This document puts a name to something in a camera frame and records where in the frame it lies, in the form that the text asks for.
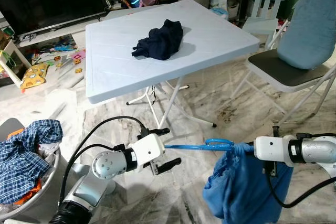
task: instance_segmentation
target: navy blue cloth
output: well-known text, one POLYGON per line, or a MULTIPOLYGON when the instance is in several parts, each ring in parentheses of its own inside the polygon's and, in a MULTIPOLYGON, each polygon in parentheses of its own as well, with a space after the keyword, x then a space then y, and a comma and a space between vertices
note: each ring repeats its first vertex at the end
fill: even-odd
MULTIPOLYGON (((224 224, 276 223, 281 206, 271 195, 263 171, 264 161, 254 157, 254 148, 236 144, 216 163, 214 173, 203 189, 203 198, 211 212, 224 224)), ((277 163, 278 177, 271 183, 278 197, 284 201, 292 168, 277 163)))
POLYGON ((0 142, 0 204, 16 202, 36 186, 37 179, 50 168, 35 153, 38 144, 56 143, 62 137, 59 121, 40 120, 0 142))
POLYGON ((278 47, 293 67, 313 69, 328 60, 336 42, 336 0, 299 0, 278 47))
POLYGON ((166 19, 160 29, 149 31, 149 37, 140 39, 133 56, 151 57, 157 60, 167 60, 178 51, 183 37, 183 29, 179 21, 166 19))

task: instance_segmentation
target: white chair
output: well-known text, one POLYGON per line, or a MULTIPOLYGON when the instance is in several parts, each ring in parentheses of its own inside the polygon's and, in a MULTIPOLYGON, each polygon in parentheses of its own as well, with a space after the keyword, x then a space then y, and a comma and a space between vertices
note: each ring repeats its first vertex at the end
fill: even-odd
MULTIPOLYGON (((29 61, 25 58, 25 56, 20 52, 20 50, 16 47, 12 40, 9 41, 8 45, 3 50, 7 55, 11 56, 13 52, 16 52, 17 56, 19 57, 20 61, 23 65, 28 69, 31 67, 29 61)), ((7 59, 5 54, 0 51, 0 65, 3 69, 8 73, 11 80, 15 83, 15 85, 20 88, 21 79, 11 70, 9 66, 7 66, 7 59)))
POLYGON ((278 19, 276 17, 281 1, 283 0, 255 0, 252 15, 243 26, 243 30, 248 33, 268 35, 265 47, 269 45, 277 29, 278 19), (261 1, 264 1, 264 6, 260 12, 261 1), (275 2, 273 8, 268 12, 270 1, 275 2))
POLYGON ((328 58, 336 62, 335 27, 336 0, 299 0, 291 19, 291 26, 280 41, 279 48, 247 59, 246 66, 249 72, 231 98, 236 96, 245 83, 249 84, 285 114, 277 124, 281 125, 316 93, 316 89, 322 83, 328 81, 312 113, 316 114, 336 78, 336 63, 330 68, 323 63, 328 58), (310 90, 287 112, 248 80, 252 73, 282 92, 297 92, 306 88, 310 90))

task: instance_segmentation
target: gray seat cushion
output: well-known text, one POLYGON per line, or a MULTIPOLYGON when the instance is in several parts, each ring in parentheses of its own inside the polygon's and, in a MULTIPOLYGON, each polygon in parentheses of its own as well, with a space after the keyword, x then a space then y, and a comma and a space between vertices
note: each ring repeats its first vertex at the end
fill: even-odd
POLYGON ((313 69, 331 57, 335 42, 336 0, 299 0, 279 57, 294 67, 313 69))
POLYGON ((320 65, 312 70, 292 67, 279 58, 276 49, 253 55, 248 58, 248 61, 281 84, 290 87, 321 78, 329 70, 329 68, 324 65, 320 65))

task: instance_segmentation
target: blue plaid shirt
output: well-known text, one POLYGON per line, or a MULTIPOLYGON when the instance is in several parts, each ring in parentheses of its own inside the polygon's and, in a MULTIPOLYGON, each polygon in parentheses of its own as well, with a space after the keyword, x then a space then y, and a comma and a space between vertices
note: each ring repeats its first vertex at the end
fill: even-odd
POLYGON ((0 204, 16 202, 36 186, 50 168, 35 153, 37 145, 59 142, 62 137, 59 121, 40 120, 0 142, 0 204))

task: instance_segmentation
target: blue cloth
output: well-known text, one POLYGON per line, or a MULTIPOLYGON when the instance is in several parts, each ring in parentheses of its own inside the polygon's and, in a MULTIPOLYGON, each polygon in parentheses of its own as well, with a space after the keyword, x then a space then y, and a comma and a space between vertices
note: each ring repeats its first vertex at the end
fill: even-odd
MULTIPOLYGON (((265 174, 264 161, 254 157, 254 148, 236 144, 216 163, 214 173, 203 189, 203 198, 211 212, 224 224, 262 224, 277 222, 281 206, 271 195, 265 174)), ((278 177, 271 183, 284 201, 292 168, 277 163, 278 177)))
POLYGON ((293 67, 314 69, 328 60, 336 42, 336 0, 299 0, 278 47, 293 67))
POLYGON ((56 143, 62 137, 59 121, 40 120, 0 142, 0 204, 16 202, 36 186, 37 179, 50 168, 35 153, 38 144, 56 143))

